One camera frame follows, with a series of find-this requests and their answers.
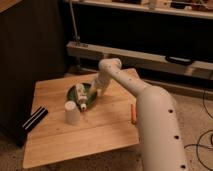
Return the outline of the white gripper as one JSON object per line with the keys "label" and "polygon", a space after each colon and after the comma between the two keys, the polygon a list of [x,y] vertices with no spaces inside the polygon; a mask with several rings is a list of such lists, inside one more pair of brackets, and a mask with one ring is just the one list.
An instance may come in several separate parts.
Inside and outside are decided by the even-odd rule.
{"label": "white gripper", "polygon": [[98,75],[94,81],[95,86],[91,85],[88,95],[92,95],[93,93],[97,92],[97,90],[99,90],[100,94],[103,95],[106,92],[109,84],[110,78],[108,76]]}

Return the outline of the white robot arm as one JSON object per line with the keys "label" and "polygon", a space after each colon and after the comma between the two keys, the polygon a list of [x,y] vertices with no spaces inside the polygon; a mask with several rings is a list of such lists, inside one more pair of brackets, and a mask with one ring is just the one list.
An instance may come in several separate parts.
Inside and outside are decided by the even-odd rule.
{"label": "white robot arm", "polygon": [[143,171],[188,171],[174,98],[164,88],[125,73],[121,66],[118,58],[102,59],[90,91],[103,91],[114,79],[136,98]]}

